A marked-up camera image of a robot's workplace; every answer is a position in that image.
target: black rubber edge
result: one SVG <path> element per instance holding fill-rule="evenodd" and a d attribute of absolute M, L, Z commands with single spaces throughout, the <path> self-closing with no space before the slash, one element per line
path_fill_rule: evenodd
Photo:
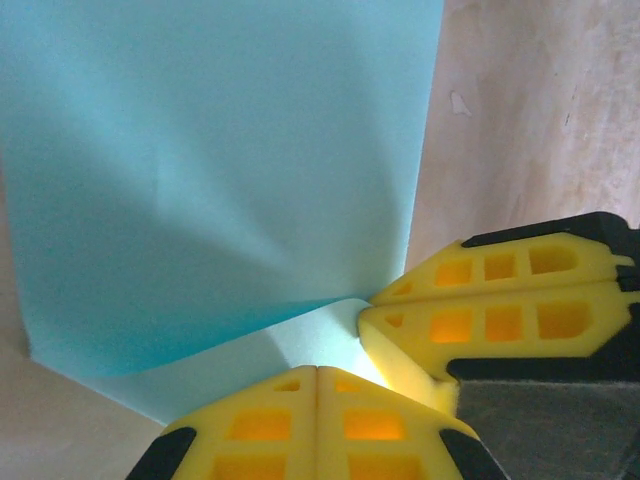
<path fill-rule="evenodd" d="M 622 455 L 619 472 L 619 480 L 640 479 L 640 429 Z"/>
<path fill-rule="evenodd" d="M 191 427 L 156 438 L 125 480 L 171 480 L 195 438 Z"/>
<path fill-rule="evenodd" d="M 447 372 L 458 380 L 544 382 L 640 382 L 640 303 L 631 322 L 588 357 L 457 358 Z"/>
<path fill-rule="evenodd" d="M 500 464 L 479 440 L 452 428 L 440 430 L 440 439 L 463 480 L 509 480 Z"/>
<path fill-rule="evenodd" d="M 466 240 L 462 246 L 464 248 L 481 247 L 562 232 L 604 243 L 613 254 L 631 257 L 635 265 L 640 267 L 640 231 L 630 229 L 622 217 L 609 212 L 586 213 L 498 232 L 483 233 Z M 624 269 L 623 273 L 638 276 L 639 270 L 630 267 Z"/>

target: light blue foam board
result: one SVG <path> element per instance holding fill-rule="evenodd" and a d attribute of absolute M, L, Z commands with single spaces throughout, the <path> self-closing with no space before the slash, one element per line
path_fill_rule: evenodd
<path fill-rule="evenodd" d="M 32 356 L 177 361 L 403 269 L 442 0 L 0 0 Z"/>
<path fill-rule="evenodd" d="M 358 313 L 369 306 L 338 301 L 161 367 L 80 381 L 162 424 L 301 365 L 338 367 L 386 386 L 358 338 Z"/>

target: blue foam sheet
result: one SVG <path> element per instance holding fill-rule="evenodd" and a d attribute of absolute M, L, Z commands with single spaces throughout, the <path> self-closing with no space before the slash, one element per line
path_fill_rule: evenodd
<path fill-rule="evenodd" d="M 2 0 L 32 356 L 196 354 L 403 268 L 442 0 Z"/>

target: beige wall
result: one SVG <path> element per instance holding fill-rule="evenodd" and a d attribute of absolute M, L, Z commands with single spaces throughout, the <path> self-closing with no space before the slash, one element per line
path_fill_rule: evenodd
<path fill-rule="evenodd" d="M 640 3 L 447 2 L 409 263 L 592 209 L 640 220 Z M 0 478 L 124 478 L 160 427 L 26 359 L 0 202 Z"/>

